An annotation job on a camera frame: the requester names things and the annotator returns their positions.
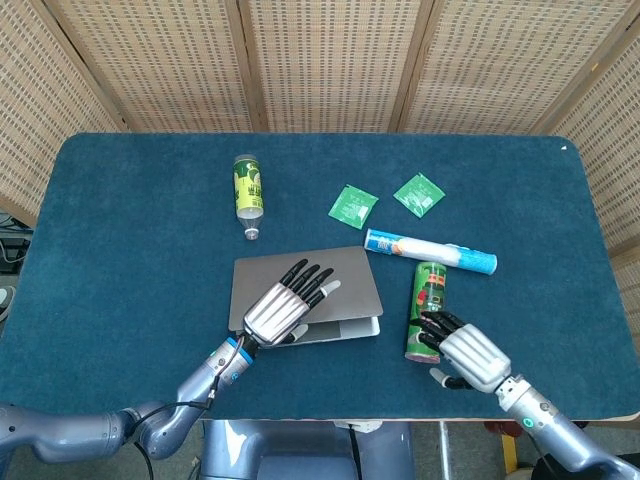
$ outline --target blue felt mat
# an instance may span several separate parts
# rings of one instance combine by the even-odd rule
[[[240,153],[262,169],[254,243],[234,215]],[[447,195],[423,219],[393,198],[417,172]],[[449,269],[447,306],[566,414],[639,410],[638,363],[577,150],[559,137],[462,135],[71,138],[0,343],[0,401],[97,412],[174,400],[226,337],[235,258],[362,244],[364,231],[327,216],[347,183],[380,198],[368,227],[497,254],[490,277]],[[213,416],[503,416],[494,397],[443,390],[404,359],[416,262],[368,255],[381,334],[262,352]]]

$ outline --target laptop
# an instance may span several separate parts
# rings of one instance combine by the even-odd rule
[[[293,345],[378,335],[382,304],[363,247],[237,259],[233,269],[229,330],[242,331],[247,310],[303,258],[309,260],[307,267],[317,263],[321,270],[333,268],[325,284],[340,280],[342,285],[302,318],[309,330]]]

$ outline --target robotic hand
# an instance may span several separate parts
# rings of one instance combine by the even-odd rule
[[[135,442],[154,459],[175,453],[216,394],[253,363],[258,349],[295,340],[292,331],[302,317],[340,286],[338,280],[321,286],[333,273],[331,268],[309,281],[319,265],[298,276],[307,263],[303,259],[295,264],[247,311],[244,331],[237,338],[227,338],[178,388],[176,402],[74,416],[0,404],[0,479],[11,453],[20,445],[31,445],[45,463],[107,457],[127,441]]]
[[[462,375],[436,368],[431,375],[445,388],[495,393],[500,407],[566,470],[600,468],[607,479],[640,480],[640,470],[597,446],[521,375],[511,376],[511,360],[479,329],[447,312],[424,312],[419,340],[439,351]]]

